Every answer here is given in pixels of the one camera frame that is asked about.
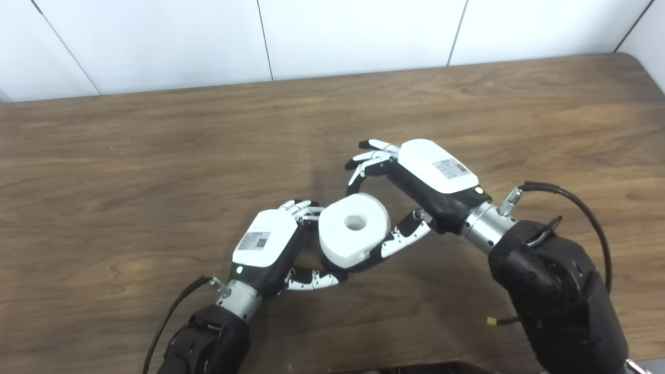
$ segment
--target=wooden table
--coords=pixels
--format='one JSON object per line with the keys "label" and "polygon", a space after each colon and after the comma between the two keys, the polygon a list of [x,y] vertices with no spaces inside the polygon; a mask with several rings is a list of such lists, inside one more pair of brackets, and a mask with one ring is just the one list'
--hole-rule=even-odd
{"label": "wooden table", "polygon": [[[635,359],[665,357],[665,97],[628,55],[595,55],[0,105],[0,372],[138,373],[157,323],[200,274],[226,277],[254,215],[330,204],[359,140],[429,138],[495,199],[525,179],[591,206]],[[413,202],[364,191],[394,222]],[[583,215],[532,195],[602,268]],[[317,262],[312,238],[304,264]],[[191,312],[181,305],[156,352]],[[344,285],[286,293],[251,326],[243,373],[331,373],[461,359],[537,370],[505,292],[465,240],[431,235]]]}

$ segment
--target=robotic arm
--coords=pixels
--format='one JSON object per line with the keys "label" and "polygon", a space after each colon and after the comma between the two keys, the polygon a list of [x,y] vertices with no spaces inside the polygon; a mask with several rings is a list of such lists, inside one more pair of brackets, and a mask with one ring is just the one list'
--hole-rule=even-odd
{"label": "robotic arm", "polygon": [[492,277],[508,291],[536,357],[548,372],[645,373],[628,359],[628,345],[609,299],[609,256],[608,281],[603,285],[584,249],[556,235],[561,217],[542,224],[510,215],[526,191],[561,194],[592,220],[608,255],[600,225],[577,197],[558,186],[527,182],[496,206],[475,174],[429,140],[410,140],[401,147],[367,140],[359,147],[373,151],[346,164],[347,170],[355,169],[347,194],[358,192],[367,176],[387,175],[421,206],[420,216],[429,228],[463,236],[487,254]]}
{"label": "robotic arm", "polygon": [[293,267],[308,232],[317,229],[323,208],[291,200],[256,216],[233,251],[229,283],[201,277],[167,312],[148,351],[143,373],[169,316],[183,298],[210,283],[219,298],[190,317],[171,338],[158,374],[234,374],[249,351],[249,322],[265,300],[284,289],[310,290],[346,280],[344,273]]}

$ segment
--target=white wall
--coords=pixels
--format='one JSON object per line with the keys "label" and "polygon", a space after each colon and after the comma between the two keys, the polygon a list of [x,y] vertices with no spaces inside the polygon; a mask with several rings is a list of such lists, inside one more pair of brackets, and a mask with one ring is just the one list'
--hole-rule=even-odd
{"label": "white wall", "polygon": [[665,93],[665,0],[655,0],[619,52],[635,56]]}
{"label": "white wall", "polygon": [[102,94],[271,79],[256,0],[35,1]]}
{"label": "white wall", "polygon": [[465,0],[260,0],[275,79],[446,66]]}
{"label": "white wall", "polygon": [[[611,52],[649,3],[35,1],[0,0],[0,101]],[[663,1],[622,47],[655,77]]]}
{"label": "white wall", "polygon": [[29,0],[0,0],[0,102],[97,94]]}
{"label": "white wall", "polygon": [[649,0],[469,0],[451,65],[613,52]]}

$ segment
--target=black robot forearm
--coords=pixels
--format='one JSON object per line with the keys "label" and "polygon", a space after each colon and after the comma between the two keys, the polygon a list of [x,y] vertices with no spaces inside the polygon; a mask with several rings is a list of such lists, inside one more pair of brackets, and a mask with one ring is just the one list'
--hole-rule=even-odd
{"label": "black robot forearm", "polygon": [[236,374],[249,351],[249,327],[236,314],[209,305],[171,338],[158,374]]}
{"label": "black robot forearm", "polygon": [[578,243],[520,221],[489,253],[494,279],[510,294],[542,366],[551,374],[623,374],[628,344],[609,294]]}

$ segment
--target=qr code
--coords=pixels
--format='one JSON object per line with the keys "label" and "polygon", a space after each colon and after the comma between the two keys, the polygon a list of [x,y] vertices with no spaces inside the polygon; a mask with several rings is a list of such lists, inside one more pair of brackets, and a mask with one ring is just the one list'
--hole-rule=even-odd
{"label": "qr code", "polygon": [[270,238],[269,232],[248,232],[238,244],[239,251],[261,251]]}
{"label": "qr code", "polygon": [[434,167],[437,168],[447,179],[454,179],[458,176],[471,174],[469,170],[454,158],[437,161],[432,165],[434,165]]}

